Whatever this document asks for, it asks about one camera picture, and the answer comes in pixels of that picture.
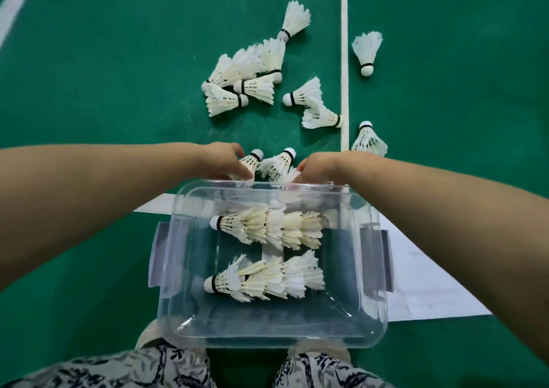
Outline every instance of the plastic storage box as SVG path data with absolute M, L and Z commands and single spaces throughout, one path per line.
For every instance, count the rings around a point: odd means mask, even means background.
M 304 299 L 250 303 L 206 293 L 204 279 L 222 272 L 235 256 L 245 253 L 255 262 L 282 255 L 213 230 L 210 218 L 273 200 L 285 204 L 287 213 L 322 215 L 322 246 L 315 253 L 325 291 L 308 288 Z M 285 249 L 284 259 L 305 250 Z M 149 285 L 160 287 L 159 326 L 178 347 L 283 348 L 316 338 L 365 348 L 387 328 L 387 258 L 378 212 L 347 187 L 200 180 L 182 187 L 169 225 L 157 228 Z

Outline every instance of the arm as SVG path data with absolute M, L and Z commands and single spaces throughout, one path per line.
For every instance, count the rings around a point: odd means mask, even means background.
M 0 291 L 182 181 L 251 173 L 238 144 L 0 150 Z
M 549 200 L 363 151 L 298 170 L 295 182 L 349 184 L 549 363 Z

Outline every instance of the green court floor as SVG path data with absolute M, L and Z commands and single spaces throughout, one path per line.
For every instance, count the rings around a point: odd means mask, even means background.
M 315 74 L 339 112 L 340 0 L 299 0 L 312 24 L 288 44 L 274 106 L 208 117 L 200 84 L 219 55 L 275 37 L 288 1 L 26 0 L 0 50 L 0 146 L 220 140 L 266 155 L 291 146 L 298 160 L 339 150 L 339 130 L 305 131 L 281 99 Z M 349 49 L 351 143 L 368 119 L 388 157 L 549 197 L 547 11 L 549 0 L 349 0 L 349 42 L 385 38 L 370 79 Z M 1 293 L 0 383 L 131 349 L 156 315 L 148 259 L 167 218 L 130 214 Z M 351 354 L 400 388 L 549 385 L 494 317 L 390 323 Z M 218 386 L 259 387 L 285 353 L 210 357 Z

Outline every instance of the hand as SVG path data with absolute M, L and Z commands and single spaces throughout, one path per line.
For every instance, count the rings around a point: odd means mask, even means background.
M 253 178 L 254 174 L 238 161 L 244 157 L 242 147 L 237 143 L 213 142 L 201 146 L 199 171 L 203 177 L 216 180 L 229 180 L 229 174 L 244 179 Z
M 309 155 L 298 165 L 301 172 L 293 183 L 326 184 L 332 181 L 335 184 L 345 184 L 337 169 L 340 152 L 316 152 Z

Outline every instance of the patterned pants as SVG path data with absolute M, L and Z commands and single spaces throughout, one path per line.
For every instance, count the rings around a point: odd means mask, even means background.
M 215 388 L 208 359 L 160 345 L 111 356 L 78 358 L 17 379 L 8 388 Z M 391 388 L 377 376 L 325 353 L 301 353 L 278 371 L 273 387 Z

